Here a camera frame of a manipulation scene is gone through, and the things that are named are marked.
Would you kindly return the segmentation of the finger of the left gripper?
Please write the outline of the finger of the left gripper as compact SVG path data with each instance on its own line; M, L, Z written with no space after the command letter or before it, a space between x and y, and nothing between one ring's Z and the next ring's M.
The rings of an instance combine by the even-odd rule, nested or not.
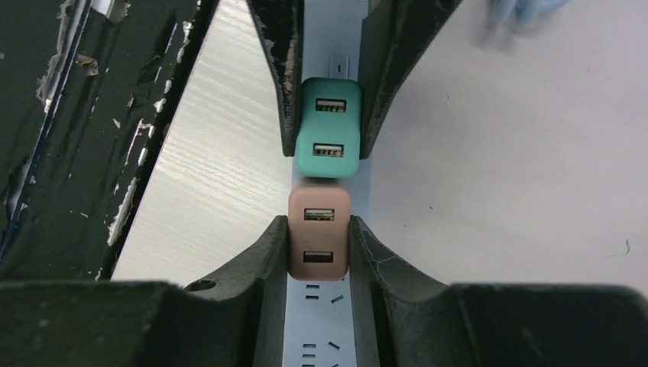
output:
M369 158L390 106L461 0L370 1L362 22L360 159Z
M303 2L249 0L277 98L283 155L292 157L301 118L303 62Z

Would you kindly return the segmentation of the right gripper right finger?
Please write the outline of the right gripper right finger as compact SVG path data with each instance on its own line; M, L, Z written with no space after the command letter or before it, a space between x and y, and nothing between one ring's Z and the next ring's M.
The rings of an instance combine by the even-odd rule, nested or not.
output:
M359 366L645 366L647 301L602 284L443 284L349 226Z

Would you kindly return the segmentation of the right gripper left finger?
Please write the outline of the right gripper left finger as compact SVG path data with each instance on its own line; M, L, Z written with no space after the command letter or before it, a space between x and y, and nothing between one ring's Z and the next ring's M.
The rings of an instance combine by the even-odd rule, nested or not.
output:
M4 281L3 366L279 366L288 225L186 287L161 281Z

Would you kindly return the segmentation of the light blue power strip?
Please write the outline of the light blue power strip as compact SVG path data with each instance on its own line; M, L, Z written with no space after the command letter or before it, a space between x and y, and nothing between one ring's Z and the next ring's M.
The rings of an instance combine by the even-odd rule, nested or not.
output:
M304 2L302 88L303 82L312 77L358 83L361 28L368 9L366 1ZM369 161L359 158L358 171L353 177L335 179L303 176L293 157L293 185L302 178L339 181L351 196L351 218L368 214ZM298 281L289 273L283 364L354 366L356 363L349 268L340 281Z

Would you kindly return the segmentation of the pink adapter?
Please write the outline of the pink adapter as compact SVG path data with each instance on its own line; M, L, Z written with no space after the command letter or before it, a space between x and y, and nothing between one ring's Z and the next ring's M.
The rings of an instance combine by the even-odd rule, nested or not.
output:
M298 281L340 281L348 272L352 200L337 180L302 178L288 199L289 273Z

